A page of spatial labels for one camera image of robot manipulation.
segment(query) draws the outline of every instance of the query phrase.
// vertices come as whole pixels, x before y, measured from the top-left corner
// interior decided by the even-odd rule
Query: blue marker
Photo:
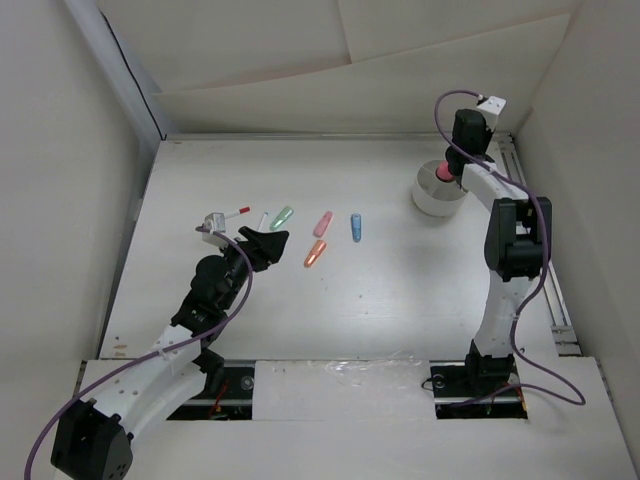
[[[359,213],[351,215],[351,234],[356,243],[362,239],[362,218]]]

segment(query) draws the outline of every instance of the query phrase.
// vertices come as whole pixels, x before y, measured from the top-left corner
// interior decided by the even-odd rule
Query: red wire
[[[220,389],[220,393],[216,397],[215,403],[211,407],[211,410],[209,410],[209,419],[213,417],[214,413],[216,413],[216,410],[218,409],[218,404],[220,403],[220,399],[225,393],[227,393],[228,389],[229,389],[229,381],[225,380],[224,383],[222,384],[222,388]]]

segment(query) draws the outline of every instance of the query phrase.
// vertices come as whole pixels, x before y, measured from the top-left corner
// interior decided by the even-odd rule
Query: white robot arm
[[[221,389],[224,359],[209,346],[231,319],[226,311],[249,278],[247,263],[253,272],[278,263],[289,237],[247,227],[239,233],[246,240],[237,249],[222,248],[223,255],[198,263],[191,290],[153,346],[161,354],[132,366],[89,401],[75,401],[60,417],[51,454],[56,468],[73,480],[122,479],[155,427],[190,398]]]
[[[484,317],[463,364],[432,362],[436,404],[445,418],[447,407],[455,409],[455,418],[473,412],[474,398],[491,403],[518,403],[513,390],[494,397],[516,374],[512,347],[512,327],[517,312],[544,264],[545,243],[550,248],[551,203],[536,197],[534,205],[522,189],[496,175],[497,167],[486,154],[497,118],[505,105],[496,97],[479,99],[477,109],[456,112],[452,143],[446,151],[446,163],[436,173],[439,181],[457,184],[485,206],[491,217],[485,240],[485,260],[490,271],[490,286]],[[538,218],[538,211],[543,219]],[[547,239],[539,220],[546,229]]]

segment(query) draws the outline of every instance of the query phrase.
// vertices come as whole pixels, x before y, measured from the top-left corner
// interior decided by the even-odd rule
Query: pink marker
[[[333,213],[331,212],[325,213],[320,219],[320,221],[318,222],[318,225],[316,225],[316,228],[313,229],[313,236],[316,238],[322,237],[322,235],[324,235],[324,232],[327,231],[327,228],[329,228],[332,218],[333,218]]]

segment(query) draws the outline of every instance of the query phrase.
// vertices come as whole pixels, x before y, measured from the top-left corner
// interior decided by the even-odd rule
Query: green marker
[[[289,217],[291,217],[291,215],[293,215],[293,208],[284,207],[282,211],[278,214],[278,216],[273,219],[273,222],[271,222],[271,225],[269,226],[269,230],[271,230],[272,232],[275,232],[276,230],[278,230],[284,224],[284,222],[289,220]]]

